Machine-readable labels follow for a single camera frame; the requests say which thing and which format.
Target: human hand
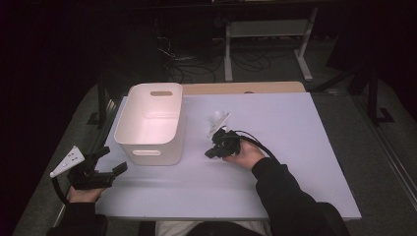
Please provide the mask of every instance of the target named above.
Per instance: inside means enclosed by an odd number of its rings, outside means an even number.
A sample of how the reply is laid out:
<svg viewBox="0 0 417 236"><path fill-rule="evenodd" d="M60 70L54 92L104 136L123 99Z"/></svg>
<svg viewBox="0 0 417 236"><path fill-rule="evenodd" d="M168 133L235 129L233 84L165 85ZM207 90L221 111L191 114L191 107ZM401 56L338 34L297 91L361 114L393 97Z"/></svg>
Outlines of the human hand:
<svg viewBox="0 0 417 236"><path fill-rule="evenodd" d="M264 154L254 144L240 140L240 152L237 155L229 155L223 158L224 161L238 164L246 169L252 169Z"/></svg>
<svg viewBox="0 0 417 236"><path fill-rule="evenodd" d="M76 190L70 188L70 203L95 203L105 189Z"/></svg>

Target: person's arm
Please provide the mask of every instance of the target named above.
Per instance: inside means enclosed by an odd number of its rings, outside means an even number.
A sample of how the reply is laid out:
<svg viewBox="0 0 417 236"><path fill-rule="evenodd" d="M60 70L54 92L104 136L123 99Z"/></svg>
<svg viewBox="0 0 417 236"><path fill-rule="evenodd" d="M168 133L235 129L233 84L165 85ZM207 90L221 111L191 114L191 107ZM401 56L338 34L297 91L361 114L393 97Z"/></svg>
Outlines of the person's arm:
<svg viewBox="0 0 417 236"><path fill-rule="evenodd" d="M223 159L251 169L258 179L257 192L273 235L335 235L316 201L300 189L286 165L264 157L245 141L238 155Z"/></svg>
<svg viewBox="0 0 417 236"><path fill-rule="evenodd" d="M99 236L100 225L105 220L95 214L95 201L103 189L75 190L70 189L69 204L58 227L49 229L47 236Z"/></svg>

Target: white table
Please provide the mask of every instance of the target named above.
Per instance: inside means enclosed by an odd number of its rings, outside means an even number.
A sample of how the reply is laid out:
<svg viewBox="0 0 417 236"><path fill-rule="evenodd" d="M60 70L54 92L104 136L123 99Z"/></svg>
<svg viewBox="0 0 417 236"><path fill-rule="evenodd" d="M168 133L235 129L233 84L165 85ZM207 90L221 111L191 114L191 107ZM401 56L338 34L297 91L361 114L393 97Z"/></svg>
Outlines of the white table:
<svg viewBox="0 0 417 236"><path fill-rule="evenodd" d="M133 164L113 138L119 109L106 141L111 152L96 168L108 171L127 161L129 169L103 193L97 213L132 219L267 219L252 173L204 155L211 148L209 116L225 110L231 113L228 127L260 140L316 201L333 204L345 220L361 217L309 93L184 95L183 106L183 156L173 166Z"/></svg>

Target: black sleeve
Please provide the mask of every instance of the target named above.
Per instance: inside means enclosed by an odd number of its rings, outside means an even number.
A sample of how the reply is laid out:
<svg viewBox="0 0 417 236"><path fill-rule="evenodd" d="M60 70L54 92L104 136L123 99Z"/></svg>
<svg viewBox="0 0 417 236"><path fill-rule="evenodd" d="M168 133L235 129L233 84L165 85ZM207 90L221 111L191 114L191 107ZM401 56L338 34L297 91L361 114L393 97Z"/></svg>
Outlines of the black sleeve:
<svg viewBox="0 0 417 236"><path fill-rule="evenodd" d="M93 203L69 204L59 226L51 228L47 236L99 236L103 220L95 214Z"/></svg>
<svg viewBox="0 0 417 236"><path fill-rule="evenodd" d="M335 235L319 205L300 189L286 165L263 158L252 172L273 235Z"/></svg>

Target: white plastic bin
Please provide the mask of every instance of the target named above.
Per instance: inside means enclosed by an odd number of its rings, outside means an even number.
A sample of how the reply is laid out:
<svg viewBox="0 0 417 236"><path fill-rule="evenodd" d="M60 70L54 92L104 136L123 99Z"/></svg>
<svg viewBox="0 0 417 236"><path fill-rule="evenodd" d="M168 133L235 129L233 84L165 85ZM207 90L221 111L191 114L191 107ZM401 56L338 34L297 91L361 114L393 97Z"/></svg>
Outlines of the white plastic bin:
<svg viewBox="0 0 417 236"><path fill-rule="evenodd" d="M185 114L182 87L175 83L134 86L114 134L135 164L173 165L182 155Z"/></svg>

